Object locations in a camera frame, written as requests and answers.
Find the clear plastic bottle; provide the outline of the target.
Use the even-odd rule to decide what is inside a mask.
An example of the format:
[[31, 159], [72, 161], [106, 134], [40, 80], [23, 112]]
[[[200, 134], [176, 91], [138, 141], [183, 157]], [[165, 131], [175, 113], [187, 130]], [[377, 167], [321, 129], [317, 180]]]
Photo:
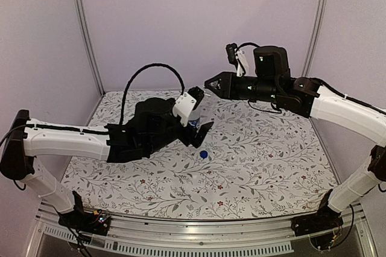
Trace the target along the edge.
[[211, 121], [214, 122], [214, 120], [212, 119], [212, 109], [215, 105], [215, 95], [213, 95], [211, 92], [207, 92], [205, 89], [203, 90], [204, 90], [203, 100], [201, 101], [197, 109], [194, 110], [189, 117], [189, 120], [199, 118], [200, 126], [207, 122], [211, 122]]

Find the Pepsi bottle blue label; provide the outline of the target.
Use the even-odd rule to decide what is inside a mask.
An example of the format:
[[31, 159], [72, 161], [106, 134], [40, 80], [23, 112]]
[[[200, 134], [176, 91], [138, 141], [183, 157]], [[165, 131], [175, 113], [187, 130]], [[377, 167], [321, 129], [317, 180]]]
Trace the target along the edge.
[[189, 120], [188, 124], [198, 129], [200, 127], [200, 119], [198, 118], [198, 119]]

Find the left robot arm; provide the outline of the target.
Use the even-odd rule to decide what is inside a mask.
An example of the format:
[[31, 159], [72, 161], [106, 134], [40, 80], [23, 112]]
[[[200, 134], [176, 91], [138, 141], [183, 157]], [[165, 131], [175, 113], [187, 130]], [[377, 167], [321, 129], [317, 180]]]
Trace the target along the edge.
[[90, 220], [81, 197], [61, 185], [36, 157], [78, 156], [127, 163], [149, 158], [175, 140], [198, 148], [213, 124], [190, 125], [195, 107], [196, 100], [189, 95], [177, 100], [149, 98], [135, 105], [134, 116], [126, 124], [96, 127], [42, 122], [30, 118], [28, 110], [20, 110], [1, 141], [1, 173], [31, 187], [76, 229], [85, 229]]

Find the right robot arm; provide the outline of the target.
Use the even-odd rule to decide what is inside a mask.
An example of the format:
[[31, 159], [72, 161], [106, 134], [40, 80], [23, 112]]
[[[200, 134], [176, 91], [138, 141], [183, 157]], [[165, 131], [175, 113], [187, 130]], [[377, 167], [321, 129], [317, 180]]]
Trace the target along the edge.
[[312, 217], [316, 230], [325, 230], [352, 202], [385, 181], [385, 110], [354, 99], [319, 78], [291, 76], [285, 48], [255, 45], [255, 76], [247, 75], [241, 47], [226, 46], [236, 72], [221, 72], [205, 81], [206, 89], [225, 100], [265, 101], [304, 118], [328, 121], [372, 140], [365, 164], [326, 193]]

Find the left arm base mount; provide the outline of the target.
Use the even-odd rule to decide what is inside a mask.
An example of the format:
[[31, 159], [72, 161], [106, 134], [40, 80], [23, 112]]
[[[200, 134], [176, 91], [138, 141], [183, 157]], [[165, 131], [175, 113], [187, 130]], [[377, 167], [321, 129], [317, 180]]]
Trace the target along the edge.
[[72, 195], [74, 197], [72, 210], [67, 213], [59, 212], [59, 224], [80, 232], [106, 236], [111, 224], [110, 214], [102, 209], [86, 212], [81, 196], [75, 191]]

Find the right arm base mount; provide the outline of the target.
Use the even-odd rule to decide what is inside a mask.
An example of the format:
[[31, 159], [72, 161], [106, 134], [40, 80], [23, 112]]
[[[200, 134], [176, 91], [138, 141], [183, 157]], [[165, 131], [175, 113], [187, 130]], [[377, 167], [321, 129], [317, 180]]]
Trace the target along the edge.
[[322, 232], [342, 225], [341, 214], [333, 211], [326, 203], [321, 204], [313, 214], [301, 215], [291, 219], [291, 229], [294, 231], [295, 236]]

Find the blue bottle cap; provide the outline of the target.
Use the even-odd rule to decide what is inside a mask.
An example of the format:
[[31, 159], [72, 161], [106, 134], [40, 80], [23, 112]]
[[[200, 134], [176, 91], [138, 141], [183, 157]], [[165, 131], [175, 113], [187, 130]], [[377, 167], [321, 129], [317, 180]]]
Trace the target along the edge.
[[209, 157], [209, 153], [206, 150], [200, 151], [200, 157], [202, 159], [207, 159]]

